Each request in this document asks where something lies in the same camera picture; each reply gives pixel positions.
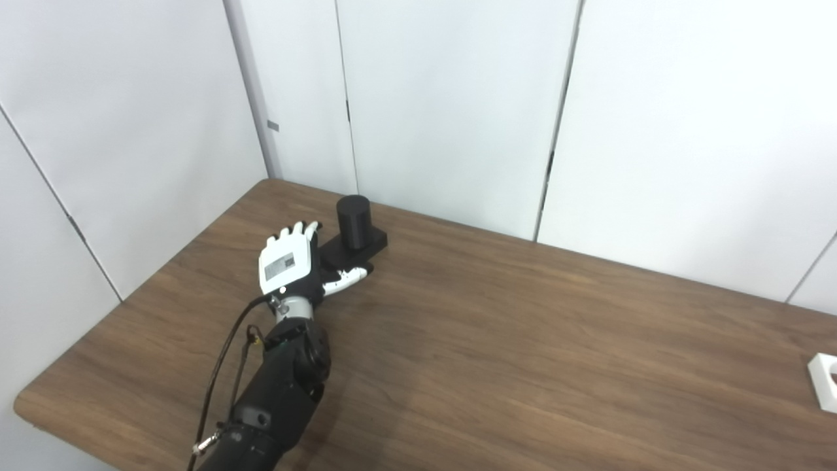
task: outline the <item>white wall panel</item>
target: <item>white wall panel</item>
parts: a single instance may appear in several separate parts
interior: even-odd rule
[[[221,2],[0,3],[0,100],[125,296],[265,176]]]
[[[837,314],[837,244],[826,249],[814,269],[790,299],[791,304]]]
[[[272,166],[283,179],[357,192],[334,0],[229,0],[252,55]],[[269,129],[267,120],[279,125]]]
[[[784,300],[837,227],[837,4],[585,6],[539,241]]]
[[[0,287],[0,468],[108,469],[12,410],[15,396],[118,299],[3,115]]]
[[[358,188],[531,239],[574,0],[338,0]]]

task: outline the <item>black cable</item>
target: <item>black cable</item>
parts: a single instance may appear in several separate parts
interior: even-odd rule
[[[244,373],[244,364],[247,363],[247,353],[250,350],[250,345],[255,342],[255,337],[250,334],[252,325],[247,326],[247,341],[241,347],[241,361],[239,361],[239,370],[235,372],[235,382],[233,383],[233,394],[229,397],[229,412],[227,413],[227,423],[233,421],[233,408],[235,407],[235,399],[239,396],[239,384],[241,383],[241,375]]]
[[[224,357],[227,356],[227,350],[229,350],[229,346],[233,343],[233,339],[235,338],[235,333],[238,332],[239,326],[244,321],[244,318],[247,317],[247,314],[253,310],[256,306],[260,305],[261,303],[267,303],[270,300],[270,295],[259,296],[258,298],[250,301],[250,304],[244,308],[244,311],[239,314],[239,318],[235,319],[235,323],[233,324],[233,328],[230,329],[229,335],[227,336],[227,340],[223,343],[223,347],[221,347],[221,353],[218,355],[218,361],[215,362],[215,368],[212,370],[212,374],[209,376],[209,385],[207,386],[206,396],[203,398],[203,409],[201,410],[201,420],[198,423],[198,435],[195,438],[195,443],[200,443],[203,440],[203,428],[206,426],[207,415],[209,414],[209,402],[212,400],[212,391],[215,389],[215,380],[218,379],[218,372],[221,370],[221,365],[223,364]],[[189,459],[189,465],[187,466],[187,471],[193,471],[195,467],[195,461],[198,459],[194,453],[192,453],[192,457]]]

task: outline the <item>robotic hand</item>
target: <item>robotic hand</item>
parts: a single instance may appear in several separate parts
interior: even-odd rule
[[[293,228],[284,228],[279,236],[268,238],[259,256],[259,285],[262,293],[271,294],[275,299],[275,302],[271,300],[272,305],[303,297],[315,308],[324,296],[350,287],[372,271],[372,266],[367,264],[348,271],[321,273],[316,233],[319,228],[320,223],[316,221],[308,227],[300,221]]]
[[[200,471],[272,470],[299,442],[320,403],[331,356],[326,331],[314,322],[314,308],[362,280],[372,266],[321,272],[319,227],[297,222],[271,236],[261,251],[259,285],[276,325],[263,339],[249,335],[248,346],[264,345],[262,365],[241,397],[233,398],[228,420],[195,445],[198,456],[217,443]]]

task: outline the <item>wood grain tabletop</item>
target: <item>wood grain tabletop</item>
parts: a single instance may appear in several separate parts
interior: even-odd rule
[[[119,469],[185,469],[218,349],[260,294],[265,239],[319,220],[327,241],[338,198],[257,184],[15,410]],[[317,310],[331,378],[278,469],[837,469],[837,415],[806,369],[837,354],[837,317],[379,204],[372,218],[389,247]],[[274,322],[267,308],[249,321]]]

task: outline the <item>black cylindrical object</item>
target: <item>black cylindrical object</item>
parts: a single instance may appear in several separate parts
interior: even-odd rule
[[[344,196],[337,201],[337,224],[347,249],[354,251],[372,243],[372,210],[369,200],[360,194]]]

